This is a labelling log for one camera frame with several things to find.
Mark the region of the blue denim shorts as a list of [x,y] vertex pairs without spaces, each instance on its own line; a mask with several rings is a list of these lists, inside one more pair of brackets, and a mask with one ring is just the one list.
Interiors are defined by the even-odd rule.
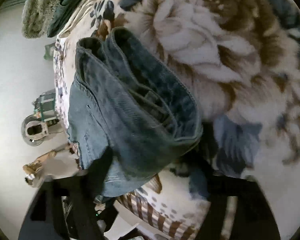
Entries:
[[75,65],[68,135],[94,196],[133,191],[198,144],[194,97],[127,29],[80,39]]

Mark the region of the brown shoe on floor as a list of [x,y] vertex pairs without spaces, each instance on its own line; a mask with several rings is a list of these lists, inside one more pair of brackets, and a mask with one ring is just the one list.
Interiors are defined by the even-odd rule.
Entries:
[[25,183],[32,188],[38,188],[47,176],[71,176],[79,170],[78,160],[79,156],[73,145],[66,143],[58,146],[23,165]]

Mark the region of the round grey floor appliance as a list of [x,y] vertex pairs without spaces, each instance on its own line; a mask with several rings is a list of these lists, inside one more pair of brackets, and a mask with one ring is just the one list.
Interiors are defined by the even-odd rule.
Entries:
[[28,145],[36,147],[49,135],[48,126],[35,116],[29,115],[23,120],[21,135]]

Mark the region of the teal metal rack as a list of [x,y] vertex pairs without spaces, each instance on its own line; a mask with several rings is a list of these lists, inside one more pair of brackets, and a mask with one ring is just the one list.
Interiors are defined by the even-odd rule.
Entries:
[[48,122],[57,119],[55,109],[56,92],[54,89],[48,90],[41,94],[32,103],[34,106],[33,114],[42,122]]

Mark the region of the floral bed blanket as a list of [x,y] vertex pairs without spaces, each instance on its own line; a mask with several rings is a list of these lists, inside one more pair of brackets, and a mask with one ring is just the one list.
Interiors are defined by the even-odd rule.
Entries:
[[125,28],[189,90],[198,144],[115,197],[173,239],[196,239],[210,202],[190,172],[256,181],[280,239],[300,239],[300,9],[293,0],[96,0],[57,38],[57,111],[68,131],[77,42]]

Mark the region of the folded cream garment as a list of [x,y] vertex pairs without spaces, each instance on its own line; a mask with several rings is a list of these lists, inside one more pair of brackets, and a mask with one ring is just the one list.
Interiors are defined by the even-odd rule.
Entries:
[[74,29],[74,27],[78,24],[78,22],[85,15],[89,14],[92,11],[95,2],[96,0],[81,0],[77,8],[70,16],[68,22],[66,22],[63,29],[60,30],[59,33],[57,34],[57,38],[68,37],[72,32],[72,30]]

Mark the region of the folded olive fuzzy garment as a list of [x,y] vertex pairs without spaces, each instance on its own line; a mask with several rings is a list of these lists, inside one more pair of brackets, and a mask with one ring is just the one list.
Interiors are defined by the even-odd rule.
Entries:
[[26,0],[22,13],[22,33],[25,38],[39,38],[46,34],[61,0]]

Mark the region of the folded dark teal garment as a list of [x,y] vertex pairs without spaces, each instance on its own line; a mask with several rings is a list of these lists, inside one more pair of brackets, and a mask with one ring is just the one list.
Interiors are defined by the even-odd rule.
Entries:
[[81,0],[60,0],[47,30],[47,37],[56,36],[68,22]]

